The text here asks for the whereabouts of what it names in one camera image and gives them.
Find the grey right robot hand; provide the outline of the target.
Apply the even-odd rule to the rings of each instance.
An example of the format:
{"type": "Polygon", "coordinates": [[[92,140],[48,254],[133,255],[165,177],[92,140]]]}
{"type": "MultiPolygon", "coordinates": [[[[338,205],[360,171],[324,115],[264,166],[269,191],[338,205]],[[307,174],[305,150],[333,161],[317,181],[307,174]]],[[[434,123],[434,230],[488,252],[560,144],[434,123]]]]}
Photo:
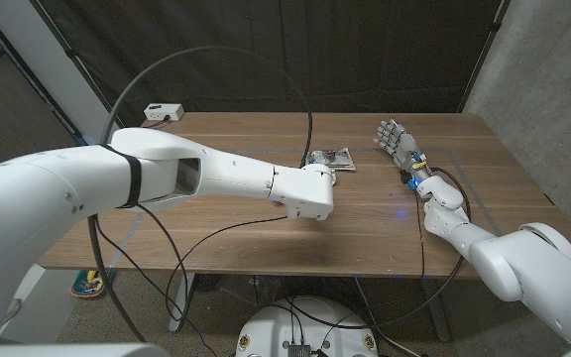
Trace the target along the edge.
{"type": "Polygon", "coordinates": [[[384,120],[378,128],[377,134],[378,137],[374,139],[374,142],[392,157],[394,163],[402,171],[410,174],[418,181],[423,181],[432,176],[426,163],[426,156],[403,125],[393,118],[384,120]]]}

